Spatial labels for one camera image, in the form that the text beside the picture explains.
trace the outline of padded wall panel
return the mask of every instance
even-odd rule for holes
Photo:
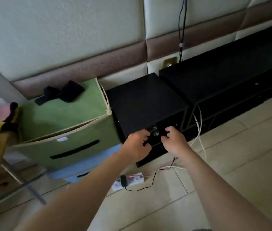
[[[241,29],[255,26],[269,20],[272,20],[272,1],[248,8]]]
[[[220,47],[222,45],[228,44],[228,43],[234,41],[235,36],[236,36],[236,33],[231,33],[229,35],[226,35],[226,36],[205,42],[203,44],[194,46],[192,48],[183,50],[182,51],[183,60],[187,60],[189,58],[203,54],[207,51],[210,51],[210,50]],[[165,57],[148,62],[148,73],[150,74],[150,73],[154,72],[156,74],[159,74],[158,72],[160,69],[162,69],[164,60],[167,58],[172,58],[172,57],[177,57],[179,60],[179,53],[177,52],[174,54],[170,54]]]
[[[268,27],[272,27],[272,20],[238,31],[236,33],[236,40],[254,34],[258,31],[262,31]]]
[[[0,0],[0,73],[10,81],[142,40],[142,0]]]
[[[183,0],[144,0],[146,39],[178,29]],[[188,0],[186,26],[245,9],[250,0]]]
[[[147,63],[142,63],[117,73],[100,78],[98,81],[105,90],[109,90],[121,84],[135,80],[148,74]]]
[[[12,84],[27,99],[32,99],[42,95],[47,86],[62,88],[69,80],[83,82],[106,76],[146,62],[146,59],[146,43],[140,42]]]
[[[191,48],[204,42],[219,38],[239,29],[244,19],[245,10],[225,15],[204,23],[187,27],[184,33],[184,44]],[[148,61],[178,52],[178,31],[148,39]]]
[[[267,2],[267,1],[271,1],[271,0],[251,0],[250,4],[249,4],[249,7],[254,6],[254,5],[258,5],[258,4]]]

